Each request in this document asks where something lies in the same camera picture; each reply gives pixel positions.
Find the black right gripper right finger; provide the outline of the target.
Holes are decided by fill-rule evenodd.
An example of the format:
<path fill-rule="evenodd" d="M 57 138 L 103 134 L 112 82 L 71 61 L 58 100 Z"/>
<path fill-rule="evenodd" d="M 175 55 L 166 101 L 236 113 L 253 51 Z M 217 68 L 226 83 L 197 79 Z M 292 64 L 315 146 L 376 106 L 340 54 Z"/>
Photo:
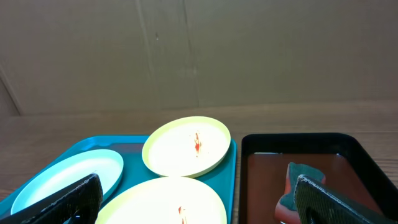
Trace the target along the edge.
<path fill-rule="evenodd" d="M 307 175 L 299 175 L 294 202 L 302 224 L 397 224 Z"/>

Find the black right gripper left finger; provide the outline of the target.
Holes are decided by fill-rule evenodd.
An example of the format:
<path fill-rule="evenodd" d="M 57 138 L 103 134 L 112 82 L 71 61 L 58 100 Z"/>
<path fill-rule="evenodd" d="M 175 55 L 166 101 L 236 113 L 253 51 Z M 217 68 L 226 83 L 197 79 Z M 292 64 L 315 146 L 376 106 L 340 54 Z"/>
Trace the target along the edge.
<path fill-rule="evenodd" d="M 103 190 L 97 174 L 90 174 L 1 220 L 1 224 L 94 224 Z"/>

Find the red green sponge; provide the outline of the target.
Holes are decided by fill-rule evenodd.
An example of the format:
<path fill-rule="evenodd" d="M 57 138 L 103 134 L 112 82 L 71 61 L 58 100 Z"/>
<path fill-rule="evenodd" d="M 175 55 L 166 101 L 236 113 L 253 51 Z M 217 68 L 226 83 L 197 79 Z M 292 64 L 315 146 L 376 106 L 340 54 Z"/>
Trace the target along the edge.
<path fill-rule="evenodd" d="M 285 177 L 285 190 L 275 206 L 274 218 L 281 223 L 301 224 L 299 213 L 294 202 L 294 192 L 299 175 L 308 175 L 321 183 L 326 182 L 326 176 L 320 170 L 305 164 L 290 162 Z"/>

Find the light blue plate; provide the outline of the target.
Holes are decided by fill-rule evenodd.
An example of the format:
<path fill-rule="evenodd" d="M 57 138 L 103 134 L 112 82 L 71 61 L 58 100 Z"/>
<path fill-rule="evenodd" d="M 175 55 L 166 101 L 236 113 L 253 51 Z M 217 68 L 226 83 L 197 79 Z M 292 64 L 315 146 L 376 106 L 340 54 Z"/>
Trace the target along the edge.
<path fill-rule="evenodd" d="M 122 156 L 109 149 L 86 151 L 71 156 L 34 177 L 16 197 L 11 207 L 11 214 L 33 205 L 90 174 L 99 176 L 103 199 L 106 200 L 120 183 L 123 167 Z"/>

